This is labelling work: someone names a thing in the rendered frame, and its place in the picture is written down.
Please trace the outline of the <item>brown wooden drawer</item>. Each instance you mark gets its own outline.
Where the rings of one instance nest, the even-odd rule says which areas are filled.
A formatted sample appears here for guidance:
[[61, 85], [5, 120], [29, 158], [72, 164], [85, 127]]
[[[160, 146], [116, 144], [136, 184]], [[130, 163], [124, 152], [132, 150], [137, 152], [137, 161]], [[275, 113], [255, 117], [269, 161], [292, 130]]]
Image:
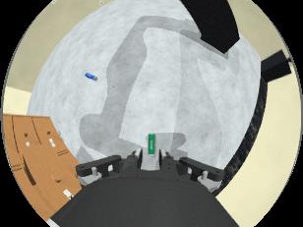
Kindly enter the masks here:
[[16, 147], [23, 165], [24, 161], [21, 148], [39, 145], [30, 117], [13, 116], [13, 131]]
[[18, 155], [16, 153], [13, 134], [12, 134], [12, 126], [11, 126], [11, 116], [3, 115], [3, 127], [4, 127], [4, 135], [5, 135], [5, 144], [9, 156], [9, 160], [12, 167], [20, 166], [20, 161]]
[[22, 155], [33, 188], [53, 213], [82, 189], [51, 142], [23, 147]]
[[57, 135], [49, 118], [32, 117], [32, 120], [40, 144], [51, 142], [57, 153], [67, 150], [66, 146]]
[[69, 171], [76, 177], [77, 180], [79, 180], [77, 172], [76, 171], [76, 165], [79, 165], [79, 163], [75, 160], [75, 158], [71, 155], [70, 152], [67, 152], [65, 154], [59, 155], [62, 162], [65, 164], [65, 166], [69, 169]]
[[26, 178], [23, 169], [14, 171], [14, 174], [31, 206], [33, 206], [36, 213], [46, 222], [53, 214], [44, 206], [44, 204], [37, 197], [32, 187], [30, 186], [29, 181]]

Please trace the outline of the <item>green aa battery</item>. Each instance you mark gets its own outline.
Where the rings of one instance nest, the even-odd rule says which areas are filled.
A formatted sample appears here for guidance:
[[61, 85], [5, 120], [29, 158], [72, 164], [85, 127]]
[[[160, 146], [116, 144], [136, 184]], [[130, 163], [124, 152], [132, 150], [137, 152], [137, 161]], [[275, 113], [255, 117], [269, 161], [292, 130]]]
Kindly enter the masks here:
[[148, 155], [154, 155], [154, 141], [155, 141], [155, 134], [149, 134], [149, 150]]

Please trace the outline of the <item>brown wooden chest of drawers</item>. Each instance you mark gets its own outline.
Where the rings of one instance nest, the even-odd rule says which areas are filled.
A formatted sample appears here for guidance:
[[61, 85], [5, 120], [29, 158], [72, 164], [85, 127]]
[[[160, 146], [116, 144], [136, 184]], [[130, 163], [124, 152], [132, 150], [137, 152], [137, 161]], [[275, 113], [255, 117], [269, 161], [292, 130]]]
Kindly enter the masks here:
[[[34, 125], [33, 125], [33, 122], [32, 122], [32, 117], [37, 117], [37, 118], [49, 118], [49, 119], [50, 119], [50, 117], [49, 117], [49, 116], [32, 116], [32, 115], [7, 114], [7, 113], [3, 113], [3, 115], [11, 116], [11, 126], [12, 126], [12, 134], [13, 134], [14, 145], [15, 145], [16, 153], [17, 153], [17, 155], [18, 155], [20, 164], [21, 164], [20, 166], [12, 167], [13, 171], [16, 171], [16, 170], [19, 170], [19, 169], [23, 169], [23, 171], [24, 171], [24, 173], [25, 173], [25, 175], [26, 175], [26, 178], [27, 178], [27, 180], [28, 180], [29, 183], [30, 183], [30, 186], [32, 187], [32, 189], [33, 189], [33, 191], [35, 192], [35, 194], [37, 195], [37, 197], [38, 197], [38, 198], [40, 199], [40, 201], [44, 204], [44, 206], [45, 206], [52, 214], [54, 214], [54, 213], [48, 208], [48, 206], [43, 202], [43, 200], [40, 198], [40, 196], [37, 194], [37, 192], [36, 192], [35, 189], [33, 188], [32, 184], [31, 184], [31, 182], [30, 182], [30, 180], [29, 180], [29, 178], [28, 178], [28, 176], [27, 176], [27, 174], [26, 174], [26, 172], [25, 172], [25, 171], [26, 171], [26, 170], [25, 170], [25, 165], [24, 165], [24, 164], [22, 165], [21, 159], [20, 159], [19, 154], [18, 154], [18, 151], [17, 151], [17, 147], [16, 147], [16, 143], [15, 143], [15, 138], [14, 138], [14, 132], [13, 132], [13, 116], [30, 117], [31, 123], [32, 123], [32, 126], [33, 126], [33, 130], [34, 130], [34, 133], [35, 133], [35, 135], [36, 135], [36, 138], [37, 138], [38, 143], [40, 144], [39, 139], [38, 139], [37, 134], [36, 134], [35, 129], [34, 129]], [[50, 119], [50, 121], [51, 121], [51, 119]], [[52, 121], [51, 121], [51, 123], [52, 123]], [[53, 123], [52, 123], [52, 125], [53, 125]], [[54, 125], [53, 125], [53, 127], [54, 127]], [[55, 129], [55, 127], [54, 127], [54, 129]], [[56, 131], [56, 129], [55, 129], [55, 131]], [[56, 131], [56, 133], [57, 133], [57, 131]], [[57, 135], [59, 136], [58, 133], [57, 133]], [[60, 138], [60, 136], [59, 136], [59, 138]], [[61, 138], [60, 138], [60, 140], [62, 141]], [[64, 142], [62, 141], [62, 143], [64, 143]], [[64, 145], [65, 145], [65, 144], [64, 144]], [[65, 146], [66, 146], [66, 145], [65, 145]], [[66, 148], [67, 148], [67, 150], [65, 150], [65, 151], [63, 151], [63, 152], [60, 152], [60, 153], [57, 153], [58, 156], [59, 156], [59, 155], [62, 155], [62, 154], [65, 154], [65, 153], [67, 153], [67, 152], [70, 152], [70, 153], [71, 153], [71, 151], [68, 149], [67, 146], [66, 146]], [[71, 155], [75, 158], [75, 156], [74, 156], [72, 153], [71, 153]], [[76, 158], [75, 158], [75, 160], [80, 164], [80, 162], [79, 162]]]

